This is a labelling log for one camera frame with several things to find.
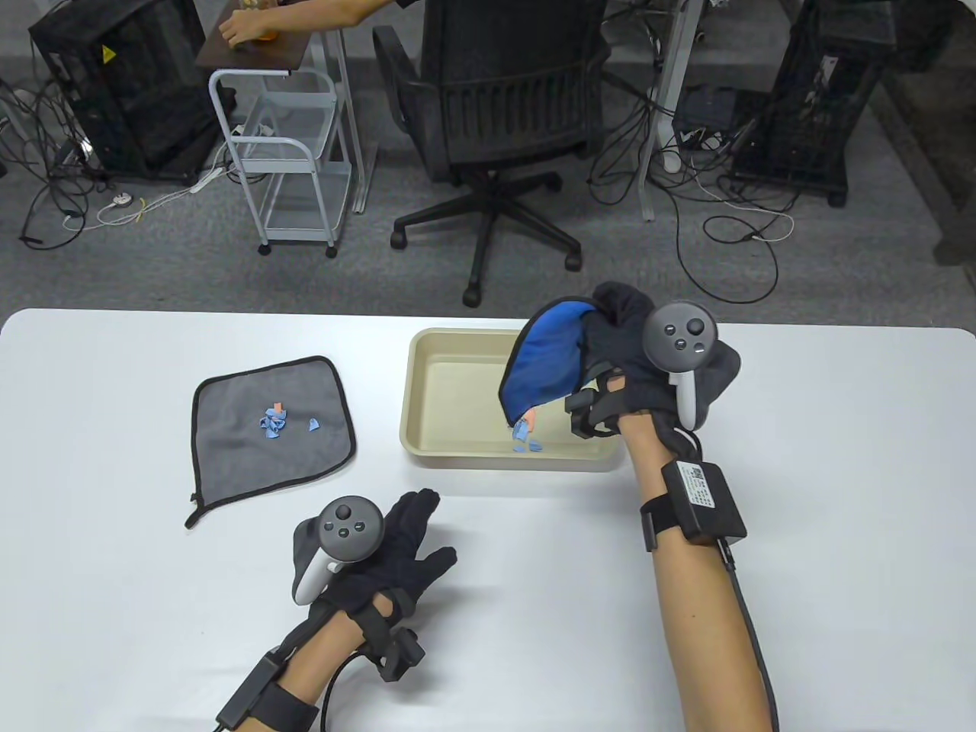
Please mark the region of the person's left hand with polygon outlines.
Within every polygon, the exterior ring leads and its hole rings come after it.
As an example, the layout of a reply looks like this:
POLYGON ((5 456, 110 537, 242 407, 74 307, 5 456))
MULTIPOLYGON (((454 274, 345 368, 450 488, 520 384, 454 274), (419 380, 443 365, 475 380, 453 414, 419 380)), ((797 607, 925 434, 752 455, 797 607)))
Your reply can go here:
POLYGON ((414 614, 424 592, 458 560, 450 546, 418 557, 439 503, 439 494, 429 489, 401 496, 387 513, 380 547, 339 571, 320 596, 358 625, 364 635, 361 649, 383 681, 400 680, 424 659, 417 634, 400 623, 414 614))

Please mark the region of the person's right hand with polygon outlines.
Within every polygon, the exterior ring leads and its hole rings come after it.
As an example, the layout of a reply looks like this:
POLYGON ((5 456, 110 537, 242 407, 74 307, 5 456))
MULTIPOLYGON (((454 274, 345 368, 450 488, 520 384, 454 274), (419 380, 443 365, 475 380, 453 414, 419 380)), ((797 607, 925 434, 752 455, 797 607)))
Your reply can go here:
POLYGON ((623 418, 647 417, 670 452, 684 438, 676 390, 644 351, 644 327, 654 310, 638 289, 618 282, 596 287, 596 309, 583 315, 583 389, 565 399, 572 430, 583 438, 620 435, 623 418))

